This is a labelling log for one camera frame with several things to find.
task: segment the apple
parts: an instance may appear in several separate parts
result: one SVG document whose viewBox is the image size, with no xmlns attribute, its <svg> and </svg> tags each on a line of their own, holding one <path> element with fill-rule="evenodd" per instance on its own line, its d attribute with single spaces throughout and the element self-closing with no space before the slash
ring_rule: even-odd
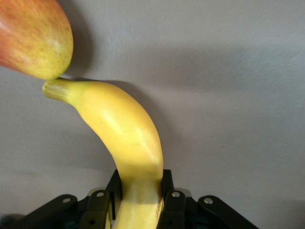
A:
<svg viewBox="0 0 305 229">
<path fill-rule="evenodd" d="M 69 67 L 73 36 L 57 0 L 0 0 L 0 65 L 44 80 Z"/>
</svg>

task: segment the yellow banana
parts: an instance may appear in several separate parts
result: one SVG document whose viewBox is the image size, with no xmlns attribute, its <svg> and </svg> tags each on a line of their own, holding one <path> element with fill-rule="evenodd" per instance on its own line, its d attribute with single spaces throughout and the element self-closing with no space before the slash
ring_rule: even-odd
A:
<svg viewBox="0 0 305 229">
<path fill-rule="evenodd" d="M 163 156 L 158 132 L 143 107 L 105 82 L 58 78 L 45 96 L 71 104 L 111 153 L 122 181 L 114 229 L 155 229 L 162 210 Z"/>
</svg>

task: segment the gray surface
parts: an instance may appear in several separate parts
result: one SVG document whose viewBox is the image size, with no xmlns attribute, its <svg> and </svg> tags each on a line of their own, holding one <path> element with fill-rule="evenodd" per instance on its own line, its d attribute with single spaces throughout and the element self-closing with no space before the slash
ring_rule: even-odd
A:
<svg viewBox="0 0 305 229">
<path fill-rule="evenodd" d="M 150 113 L 164 167 L 262 229 L 305 228 L 305 2 L 61 0 L 63 77 L 110 80 Z M 107 184 L 111 156 L 43 80 L 0 68 L 0 212 Z"/>
</svg>

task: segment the silver screw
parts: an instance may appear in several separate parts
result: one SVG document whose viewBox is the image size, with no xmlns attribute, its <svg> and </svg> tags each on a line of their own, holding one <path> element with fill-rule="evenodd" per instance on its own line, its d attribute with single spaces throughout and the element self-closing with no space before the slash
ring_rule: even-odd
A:
<svg viewBox="0 0 305 229">
<path fill-rule="evenodd" d="M 179 197 L 180 196 L 180 193 L 179 192 L 172 192 L 172 197 Z"/>
<path fill-rule="evenodd" d="M 96 194 L 96 196 L 97 196 L 97 197 L 102 197 L 102 196 L 104 196 L 104 193 L 103 193 L 103 192 L 98 192 L 98 193 Z"/>
<path fill-rule="evenodd" d="M 211 198 L 204 198 L 203 200 L 206 204 L 212 204 L 213 203 L 213 200 Z"/>
<path fill-rule="evenodd" d="M 69 203 L 71 201 L 70 198 L 65 198 L 62 200 L 62 203 L 65 204 L 65 203 Z"/>
</svg>

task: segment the black metal bracket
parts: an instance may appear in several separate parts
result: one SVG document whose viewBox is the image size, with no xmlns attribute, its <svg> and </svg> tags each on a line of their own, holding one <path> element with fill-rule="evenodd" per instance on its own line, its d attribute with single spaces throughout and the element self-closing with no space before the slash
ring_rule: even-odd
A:
<svg viewBox="0 0 305 229">
<path fill-rule="evenodd" d="M 163 198 L 157 229 L 258 229 L 215 196 L 196 202 L 175 190 L 171 170 L 163 171 Z M 0 221 L 0 229 L 111 228 L 121 200 L 121 180 L 115 170 L 105 190 L 96 190 L 80 201 L 61 195 L 20 219 L 7 215 Z"/>
</svg>

